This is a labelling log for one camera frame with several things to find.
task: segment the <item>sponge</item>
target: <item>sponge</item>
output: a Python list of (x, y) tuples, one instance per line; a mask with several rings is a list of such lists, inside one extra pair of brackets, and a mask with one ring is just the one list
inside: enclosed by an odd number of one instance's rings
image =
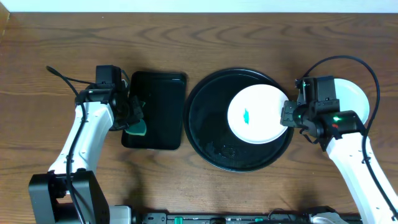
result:
[(140, 119), (137, 124), (125, 129), (125, 132), (130, 135), (145, 136), (147, 133), (147, 125), (143, 119)]

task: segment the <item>black plate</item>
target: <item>black plate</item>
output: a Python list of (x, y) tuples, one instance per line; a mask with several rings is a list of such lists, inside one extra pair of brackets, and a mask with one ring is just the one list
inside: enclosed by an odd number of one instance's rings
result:
[(199, 155), (221, 169), (247, 172), (261, 169), (279, 158), (293, 136), (293, 128), (266, 144), (249, 144), (229, 128), (228, 106), (242, 89), (257, 84), (285, 91), (270, 77), (248, 69), (231, 68), (204, 78), (185, 103), (183, 122), (187, 137)]

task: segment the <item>wood grain surface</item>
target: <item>wood grain surface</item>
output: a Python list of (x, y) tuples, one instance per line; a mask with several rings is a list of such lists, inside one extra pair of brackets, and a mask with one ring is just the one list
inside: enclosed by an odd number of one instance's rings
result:
[[(183, 71), (187, 94), (228, 67), (268, 74), (293, 97), (295, 78), (332, 55), (354, 55), (376, 71), (381, 105), (370, 138), (398, 190), (398, 15), (382, 14), (19, 14), (0, 44), (0, 223), (33, 223), (27, 186), (59, 155), (75, 115), (73, 93), (45, 70), (94, 81), (95, 67)], [(312, 75), (357, 83), (374, 105), (375, 87), (360, 64), (335, 60)], [(329, 205), (358, 212), (337, 168), (319, 145), (295, 132), (271, 166), (250, 173), (213, 167), (183, 134), (176, 151), (127, 149), (106, 137), (97, 179), (111, 205), (140, 211), (267, 213)]]

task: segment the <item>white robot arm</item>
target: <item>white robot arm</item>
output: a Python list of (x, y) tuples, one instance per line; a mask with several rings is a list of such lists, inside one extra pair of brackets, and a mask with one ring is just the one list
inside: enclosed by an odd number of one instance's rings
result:
[[(86, 109), (86, 124), (80, 133), (79, 139), (74, 148), (72, 157), (71, 172), (78, 169), (91, 170), (96, 173), (98, 159), (100, 159), (105, 136), (113, 125), (114, 116), (109, 103), (87, 102), (84, 103)], [(68, 139), (57, 160), (50, 166), (49, 172), (54, 174), (66, 174), (67, 155), (73, 139), (81, 123), (83, 112), (80, 106), (76, 109), (75, 122), (69, 133)]]
[[(344, 134), (339, 140), (333, 138), (326, 151), (329, 158), (341, 172), (363, 222), (380, 224), (398, 223), (393, 218), (394, 214), (377, 189), (366, 164), (363, 162), (362, 139), (363, 136), (361, 133)], [(380, 168), (369, 138), (366, 140), (366, 152), (379, 183), (394, 207), (398, 207), (397, 194)]]

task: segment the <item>black cable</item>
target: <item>black cable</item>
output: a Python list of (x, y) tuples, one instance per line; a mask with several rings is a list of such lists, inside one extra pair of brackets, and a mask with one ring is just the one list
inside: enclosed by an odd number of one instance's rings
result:
[(61, 75), (59, 72), (57, 72), (52, 67), (46, 66), (46, 69), (49, 72), (51, 72), (52, 74), (62, 78), (62, 80), (65, 81), (65, 83), (68, 84), (68, 86), (72, 89), (72, 91), (74, 92), (76, 97), (80, 100), (80, 106), (81, 106), (81, 111), (83, 113), (83, 116), (81, 118), (81, 123), (80, 123), (79, 129), (77, 130), (77, 133), (75, 135), (75, 138), (73, 139), (73, 142), (72, 142), (72, 144), (70, 146), (69, 153), (68, 153), (68, 156), (67, 156), (67, 189), (69, 190), (69, 194), (70, 194), (70, 197), (72, 198), (72, 202), (73, 202), (73, 204), (75, 206), (75, 209), (76, 209), (76, 212), (77, 212), (77, 215), (78, 215), (80, 223), (81, 224), (86, 224), (86, 221), (85, 221), (85, 219), (83, 217), (83, 213), (81, 212), (80, 206), (79, 206), (79, 204), (77, 202), (76, 195), (75, 195), (75, 189), (72, 186), (72, 180), (70, 178), (70, 168), (71, 168), (71, 163), (72, 163), (73, 150), (74, 150), (74, 148), (76, 146), (76, 143), (77, 143), (77, 140), (79, 138), (79, 135), (80, 135), (81, 131), (83, 130), (83, 127), (84, 127), (84, 125), (86, 123), (86, 109), (85, 109), (85, 107), (83, 105), (83, 100), (80, 99), (80, 97), (79, 97), (79, 93), (76, 91), (75, 87), (73, 87), (73, 85), (68, 81), (68, 79), (66, 77), (64, 77), (63, 75)]
[[(274, 213), (274, 211), (276, 211), (276, 210), (281, 210), (281, 211), (285, 211), (283, 208), (275, 208), (275, 209), (273, 209), (269, 214), (268, 214), (268, 216), (267, 216), (267, 218), (268, 218), (268, 220), (271, 220), (271, 215)], [(286, 214), (287, 216), (288, 216), (288, 218), (289, 218), (289, 220), (292, 222), (292, 218), (290, 217), (290, 215), (289, 214)]]
[(58, 77), (60, 77), (60, 78), (63, 77), (62, 79), (63, 79), (64, 81), (65, 81), (65, 79), (67, 79), (67, 80), (70, 80), (70, 81), (73, 81), (73, 82), (85, 83), (85, 84), (93, 84), (93, 85), (95, 85), (95, 83), (92, 83), (92, 82), (83, 81), (83, 80), (77, 80), (77, 79), (74, 79), (74, 78), (69, 78), (69, 77), (63, 76), (63, 75), (61, 75), (61, 73), (57, 72), (54, 68), (49, 67), (49, 66), (47, 66), (46, 69), (47, 69), (49, 72), (51, 72), (53, 75), (56, 75), (56, 76), (58, 76)]
[(374, 171), (371, 167), (370, 164), (370, 158), (368, 157), (368, 154), (366, 153), (366, 139), (368, 138), (368, 134), (369, 134), (369, 130), (371, 129), (371, 126), (373, 124), (373, 120), (376, 117), (376, 113), (377, 110), (379, 109), (379, 103), (380, 103), (380, 86), (379, 86), (379, 80), (377, 79), (376, 74), (374, 73), (373, 69), (363, 60), (361, 60), (360, 58), (354, 57), (354, 56), (349, 56), (349, 55), (337, 55), (337, 56), (332, 56), (332, 57), (328, 57), (325, 58), (323, 60), (320, 60), (318, 63), (316, 63), (314, 66), (312, 66), (303, 76), (304, 77), (308, 77), (308, 74), (319, 64), (329, 61), (329, 60), (333, 60), (333, 59), (338, 59), (338, 58), (346, 58), (346, 59), (351, 59), (354, 61), (357, 61), (359, 63), (361, 63), (363, 66), (365, 66), (367, 68), (367, 70), (371, 73), (373, 80), (374, 80), (374, 84), (376, 85), (376, 104), (374, 106), (374, 110), (372, 113), (371, 118), (369, 119), (369, 123), (368, 126), (365, 129), (363, 138), (362, 138), (362, 153), (363, 153), (363, 161), (366, 164), (366, 167), (369, 170), (369, 173), (374, 181), (374, 183), (376, 184), (376, 187), (379, 189), (381, 195), (383, 196), (384, 200), (386, 201), (386, 203), (388, 204), (389, 208), (391, 209), (392, 213), (394, 214), (394, 217), (396, 217), (398, 219), (398, 213), (397, 210), (394, 208), (394, 205), (392, 204), (392, 202), (390, 201), (390, 199), (388, 198), (387, 194), (385, 193), (385, 191), (383, 190), (383, 188), (381, 187), (381, 184), (379, 183), (379, 181), (377, 180), (376, 175), (374, 174)]
[(130, 78), (127, 76), (126, 72), (122, 69), (123, 75), (126, 77), (126, 81), (130, 83)]
[(122, 131), (122, 130), (125, 130), (125, 129), (127, 129), (127, 128), (129, 128), (129, 125), (126, 123), (126, 124), (124, 124), (124, 125), (122, 125), (122, 126), (120, 126), (120, 127), (117, 127), (117, 128), (111, 127), (111, 128), (109, 129), (109, 131)]

